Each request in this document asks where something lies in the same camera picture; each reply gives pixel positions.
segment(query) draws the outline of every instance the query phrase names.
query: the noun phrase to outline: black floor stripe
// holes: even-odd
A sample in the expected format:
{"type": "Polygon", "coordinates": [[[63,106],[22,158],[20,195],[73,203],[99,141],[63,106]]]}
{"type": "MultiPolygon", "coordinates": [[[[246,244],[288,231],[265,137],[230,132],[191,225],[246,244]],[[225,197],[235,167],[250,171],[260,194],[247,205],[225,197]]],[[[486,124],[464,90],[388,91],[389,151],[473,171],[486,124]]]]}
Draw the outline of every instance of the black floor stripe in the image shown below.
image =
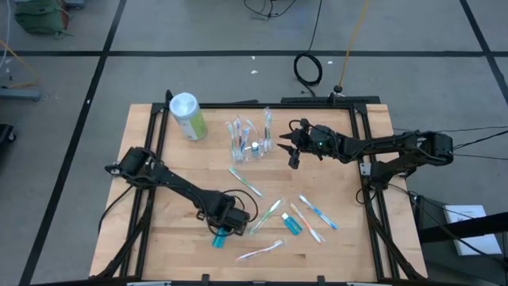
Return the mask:
{"type": "Polygon", "coordinates": [[[121,0],[118,4],[117,12],[114,15],[113,23],[111,24],[110,31],[108,32],[101,57],[97,63],[97,67],[95,68],[95,73],[92,77],[90,87],[88,88],[87,96],[83,102],[81,112],[79,112],[78,121],[76,122],[71,142],[69,143],[69,147],[67,148],[67,152],[63,158],[62,167],[60,168],[60,172],[56,178],[55,187],[53,188],[48,206],[46,207],[44,217],[42,218],[42,223],[37,231],[37,236],[35,238],[35,242],[33,243],[32,250],[30,251],[29,259],[27,260],[25,269],[21,275],[20,285],[29,285],[32,281],[33,274],[35,273],[37,262],[39,261],[44,243],[46,242],[46,237],[48,236],[49,228],[53,217],[55,216],[56,207],[58,206],[62,190],[64,189],[65,180],[67,179],[72,160],[74,159],[76,149],[78,148],[79,139],[81,138],[81,133],[83,132],[83,127],[85,126],[90,106],[94,100],[95,92],[101,79],[104,64],[107,59],[107,53],[111,48],[114,35],[117,32],[118,23],[120,22],[121,15],[123,14],[123,10],[125,8],[125,1],[126,0],[121,0]]]}
{"type": "MultiPolygon", "coordinates": [[[[107,56],[180,57],[180,56],[296,56],[305,51],[238,50],[238,51],[110,51],[107,56]]],[[[101,56],[100,51],[17,51],[19,56],[101,56]]],[[[312,51],[315,56],[345,56],[346,51],[312,51]]],[[[508,52],[498,52],[508,56],[508,52]]],[[[473,51],[351,51],[350,56],[372,57],[479,57],[485,52],[473,51]]]]}
{"type": "Polygon", "coordinates": [[[508,103],[508,86],[506,85],[505,77],[499,69],[498,63],[495,61],[495,55],[498,54],[506,55],[506,52],[491,52],[485,37],[482,34],[481,29],[478,26],[478,22],[475,19],[475,15],[471,11],[471,7],[466,0],[460,0],[460,4],[468,17],[469,24],[471,25],[473,32],[475,33],[476,39],[479,42],[479,46],[482,48],[482,51],[485,52],[485,57],[487,58],[487,62],[491,67],[492,73],[494,74],[495,81],[499,85],[499,89],[501,90],[502,96],[505,98],[506,103],[508,103]]]}
{"type": "MultiPolygon", "coordinates": [[[[110,56],[144,56],[144,57],[177,57],[177,56],[296,56],[305,51],[252,50],[252,51],[111,51],[110,56]]],[[[312,51],[314,56],[345,56],[346,51],[312,51]]],[[[350,56],[378,57],[478,57],[483,52],[465,51],[351,51],[350,56]]]]}
{"type": "Polygon", "coordinates": [[[102,51],[16,51],[18,56],[102,56],[102,51]]]}

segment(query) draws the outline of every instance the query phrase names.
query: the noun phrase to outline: paper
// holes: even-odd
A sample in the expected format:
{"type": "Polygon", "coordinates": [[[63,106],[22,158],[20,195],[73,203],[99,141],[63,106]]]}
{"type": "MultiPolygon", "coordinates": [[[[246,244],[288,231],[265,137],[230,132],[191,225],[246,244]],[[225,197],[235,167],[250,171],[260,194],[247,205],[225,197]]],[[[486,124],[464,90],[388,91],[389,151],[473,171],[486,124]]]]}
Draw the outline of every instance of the paper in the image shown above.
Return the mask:
{"type": "MultiPolygon", "coordinates": [[[[444,206],[444,209],[459,213],[456,214],[453,212],[444,211],[444,216],[446,217],[446,221],[448,223],[461,222],[463,220],[470,219],[469,217],[482,218],[486,216],[485,210],[481,205],[471,205],[471,206],[447,205],[444,206]]],[[[495,238],[493,234],[487,234],[474,238],[463,238],[463,240],[472,245],[473,247],[483,251],[484,253],[501,254],[501,249],[499,248],[498,240],[495,238]]],[[[469,246],[466,246],[464,243],[458,242],[457,240],[455,240],[454,242],[455,247],[457,248],[457,253],[460,256],[480,255],[473,249],[470,249],[469,246]]]]}

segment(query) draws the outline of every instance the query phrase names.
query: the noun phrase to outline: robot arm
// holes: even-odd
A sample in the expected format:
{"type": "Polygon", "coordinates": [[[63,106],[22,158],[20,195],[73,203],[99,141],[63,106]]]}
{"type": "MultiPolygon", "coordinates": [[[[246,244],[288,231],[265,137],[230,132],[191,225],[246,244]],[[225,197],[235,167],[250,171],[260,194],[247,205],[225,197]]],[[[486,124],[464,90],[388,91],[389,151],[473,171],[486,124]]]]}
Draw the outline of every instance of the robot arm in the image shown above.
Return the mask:
{"type": "Polygon", "coordinates": [[[291,129],[291,133],[280,135],[290,139],[296,147],[278,144],[291,155],[289,165],[296,169],[300,153],[311,153],[319,160],[324,156],[338,159],[347,164],[367,155],[398,152],[400,157],[389,162],[362,164],[362,176],[369,176],[373,187],[387,188],[390,179],[404,172],[412,174],[416,167],[424,164],[443,166],[453,162],[453,142],[451,137],[436,132],[411,131],[400,135],[360,140],[335,132],[327,126],[313,126],[305,118],[290,122],[300,122],[301,129],[291,129]]]}
{"type": "Polygon", "coordinates": [[[150,150],[131,147],[119,164],[106,166],[105,169],[112,175],[121,176],[134,187],[170,188],[198,208],[197,219],[206,219],[210,226],[217,229],[242,235],[250,219],[249,213],[235,207],[233,196],[196,187],[171,172],[150,150]]]}

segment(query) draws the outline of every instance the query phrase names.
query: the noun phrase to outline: wooden table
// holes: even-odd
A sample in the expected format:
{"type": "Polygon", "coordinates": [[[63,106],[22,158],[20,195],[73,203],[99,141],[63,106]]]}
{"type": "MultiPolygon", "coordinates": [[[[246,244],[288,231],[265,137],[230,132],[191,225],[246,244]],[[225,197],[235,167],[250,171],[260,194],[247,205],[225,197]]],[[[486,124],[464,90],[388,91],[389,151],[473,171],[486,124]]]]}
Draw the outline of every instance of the wooden table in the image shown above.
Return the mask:
{"type": "MultiPolygon", "coordinates": [[[[119,159],[129,147],[143,146],[150,109],[150,105],[130,107],[119,159]]],[[[170,116],[162,160],[173,172],[201,188],[221,191],[241,188],[249,191],[228,172],[231,165],[230,137],[225,122],[233,120],[239,114],[262,126],[263,111],[205,109],[202,112],[209,133],[201,141],[186,140],[175,119],[170,116]]],[[[327,125],[337,132],[352,136],[346,110],[274,109],[272,112],[272,133],[279,143],[284,140],[279,139],[278,135],[289,132],[288,122],[301,117],[308,118],[314,125],[327,125]]],[[[393,133],[387,106],[368,105],[368,117],[373,137],[393,133]]],[[[358,122],[359,129],[363,130],[360,116],[358,122]]],[[[154,138],[153,149],[158,138],[157,132],[154,138]]],[[[377,158],[391,160],[395,156],[397,155],[384,154],[377,158]]],[[[264,223],[258,234],[251,236],[246,231],[242,237],[235,235],[227,238],[224,249],[215,249],[211,246],[213,235],[204,222],[195,218],[196,209],[191,202],[160,187],[156,193],[143,279],[201,280],[202,274],[208,273],[211,280],[316,281],[316,276],[324,275],[327,281],[376,281],[365,210],[355,201],[356,191],[360,189],[357,163],[342,164],[330,158],[319,161],[315,156],[302,154],[299,169],[293,170],[287,165],[288,159],[285,151],[276,148],[262,160],[237,169],[264,193],[262,199],[255,196],[261,214],[282,196],[286,202],[277,213],[280,215],[287,212],[299,220],[288,207],[287,201],[293,202],[310,224],[326,238],[324,245],[316,243],[307,231],[293,236],[283,225],[283,220],[274,216],[264,223]],[[307,210],[298,200],[299,194],[319,207],[340,229],[332,230],[307,210]],[[240,255],[268,247],[281,238],[287,242],[282,248],[246,262],[235,263],[235,258],[240,255]]],[[[400,178],[394,178],[392,183],[406,187],[400,178]]],[[[127,187],[123,179],[114,179],[107,204],[127,187]]],[[[133,193],[126,196],[106,216],[90,274],[103,270],[125,241],[133,193]]],[[[426,276],[407,195],[395,188],[386,190],[384,194],[395,244],[415,269],[426,276]]],[[[246,197],[243,200],[246,210],[253,213],[252,203],[246,197]]],[[[382,241],[379,241],[385,276],[389,276],[386,251],[382,241]]],[[[133,273],[137,250],[138,246],[135,245],[129,273],[133,273]]]]}

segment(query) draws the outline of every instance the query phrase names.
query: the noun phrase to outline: gray floor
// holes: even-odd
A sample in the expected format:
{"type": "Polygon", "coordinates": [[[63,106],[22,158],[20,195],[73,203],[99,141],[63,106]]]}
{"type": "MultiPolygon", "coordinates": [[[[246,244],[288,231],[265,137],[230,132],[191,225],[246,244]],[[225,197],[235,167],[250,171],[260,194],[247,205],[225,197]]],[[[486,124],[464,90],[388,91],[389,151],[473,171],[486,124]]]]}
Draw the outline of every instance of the gray floor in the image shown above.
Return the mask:
{"type": "MultiPolygon", "coordinates": [[[[261,1],[251,0],[253,6],[261,1]]],[[[289,0],[277,1],[276,9],[289,0]]],[[[508,50],[504,0],[469,0],[492,50],[508,50]]],[[[100,51],[118,0],[88,0],[72,10],[62,40],[27,35],[13,21],[14,50],[100,51]]],[[[361,1],[324,0],[314,48],[346,49],[361,1]]],[[[307,48],[318,2],[297,0],[287,14],[256,21],[242,1],[128,0],[113,51],[301,50],[307,48]]],[[[0,14],[6,12],[0,3],[0,14]]],[[[0,39],[5,38],[0,21],[0,39]]],[[[372,1],[355,45],[367,51],[481,51],[459,1],[372,1]]],[[[164,91],[189,91],[200,102],[259,99],[278,102],[302,96],[292,72],[293,56],[109,57],[92,102],[60,204],[33,283],[86,278],[106,204],[110,177],[105,164],[117,156],[129,105],[160,101],[164,91]]],[[[26,57],[41,74],[39,102],[0,101],[0,122],[17,127],[18,139],[0,160],[0,285],[19,282],[40,221],[67,151],[97,57],[26,57]]],[[[324,78],[315,91],[327,95],[340,76],[342,57],[320,57],[324,78]]],[[[508,73],[508,59],[496,59],[508,73]]],[[[29,74],[10,61],[0,85],[29,74]]],[[[304,75],[314,68],[302,63],[304,75]]],[[[388,104],[395,127],[459,129],[508,125],[508,106],[484,57],[353,57],[345,77],[347,95],[378,95],[388,104]]],[[[454,133],[455,142],[491,131],[454,133]]],[[[508,157],[507,137],[462,153],[508,157]]],[[[447,203],[483,204],[487,213],[506,210],[508,161],[457,157],[441,168],[423,167],[409,188],[447,203]]],[[[441,269],[435,277],[471,281],[441,269]]]]}

